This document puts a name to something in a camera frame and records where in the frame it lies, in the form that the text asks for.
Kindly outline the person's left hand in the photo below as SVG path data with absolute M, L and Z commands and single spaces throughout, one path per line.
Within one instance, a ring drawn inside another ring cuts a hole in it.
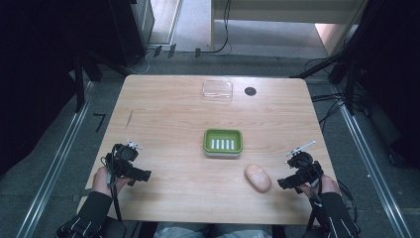
M 101 167 L 97 170 L 94 175 L 92 190 L 97 191 L 103 194 L 112 196 L 111 188 L 107 182 L 108 179 L 108 170 L 106 167 Z M 121 189 L 130 181 L 129 178 L 118 178 L 116 182 L 116 191 L 120 192 Z

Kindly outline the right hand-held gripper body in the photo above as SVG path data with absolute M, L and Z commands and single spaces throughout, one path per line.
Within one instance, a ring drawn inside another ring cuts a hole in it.
M 309 183 L 311 186 L 317 185 L 321 181 L 323 170 L 317 161 L 314 161 L 312 156 L 304 149 L 314 145 L 315 140 L 311 140 L 308 144 L 297 147 L 286 154 L 290 157 L 286 163 L 291 168 L 296 168 L 295 175 L 299 177 L 299 185 Z

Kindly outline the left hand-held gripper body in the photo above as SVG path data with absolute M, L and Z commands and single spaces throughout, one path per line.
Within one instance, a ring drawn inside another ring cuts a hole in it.
M 138 156 L 138 145 L 132 141 L 127 144 L 115 144 L 110 153 L 101 159 L 101 162 L 108 170 L 107 182 L 109 185 L 114 185 L 117 179 L 129 178 L 132 179 L 131 172 L 133 161 Z

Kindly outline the metal floor rail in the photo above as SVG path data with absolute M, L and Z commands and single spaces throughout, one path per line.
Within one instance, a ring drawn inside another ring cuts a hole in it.
M 383 173 L 380 171 L 379 166 L 375 161 L 375 156 L 368 145 L 367 139 L 356 116 L 350 113 L 343 99 L 340 99 L 339 105 L 340 111 L 358 148 L 365 168 L 367 169 L 367 177 L 370 179 L 376 194 L 378 195 L 396 238 L 414 238 L 402 209 L 397 204 L 391 189 L 386 183 Z
M 73 145 L 77 133 L 84 121 L 87 110 L 90 106 L 91 95 L 96 88 L 97 82 L 88 82 L 85 86 L 85 102 L 82 104 L 79 112 L 75 112 L 71 123 L 68 126 L 63 139 L 55 153 L 52 163 L 41 183 L 41 186 L 33 199 L 31 206 L 25 216 L 25 219 L 16 235 L 16 238 L 32 238 L 40 218 L 51 197 L 53 188 L 57 182 L 63 165 L 67 159 L 68 153 Z

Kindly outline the person's right hand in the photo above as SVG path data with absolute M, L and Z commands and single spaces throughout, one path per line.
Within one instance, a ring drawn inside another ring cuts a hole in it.
M 338 183 L 332 178 L 322 175 L 321 181 L 316 186 L 309 186 L 302 184 L 298 187 L 307 197 L 311 197 L 313 194 L 329 193 L 334 192 L 341 194 Z

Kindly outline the clear plastic lid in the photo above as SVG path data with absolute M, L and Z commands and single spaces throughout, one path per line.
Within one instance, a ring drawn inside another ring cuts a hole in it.
M 205 80 L 202 96 L 207 100 L 230 101 L 233 99 L 233 83 L 223 80 Z

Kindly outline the person's legs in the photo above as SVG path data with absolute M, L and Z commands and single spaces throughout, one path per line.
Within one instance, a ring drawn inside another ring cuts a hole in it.
M 272 238 L 266 224 L 159 222 L 154 238 Z

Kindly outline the peach soap bar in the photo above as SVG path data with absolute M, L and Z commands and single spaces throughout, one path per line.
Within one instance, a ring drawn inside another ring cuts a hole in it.
M 245 169 L 245 177 L 258 192 L 265 193 L 271 188 L 269 175 L 259 165 L 249 164 Z

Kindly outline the black cabinet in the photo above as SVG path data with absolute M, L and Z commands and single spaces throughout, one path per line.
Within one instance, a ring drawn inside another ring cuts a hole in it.
M 128 66 L 144 57 L 155 24 L 151 0 L 108 0 L 116 26 L 117 64 Z

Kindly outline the green soap dish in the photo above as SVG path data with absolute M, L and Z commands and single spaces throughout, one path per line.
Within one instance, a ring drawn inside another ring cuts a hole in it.
M 203 150 L 208 157 L 237 158 L 243 151 L 242 132 L 232 129 L 208 129 L 204 133 Z

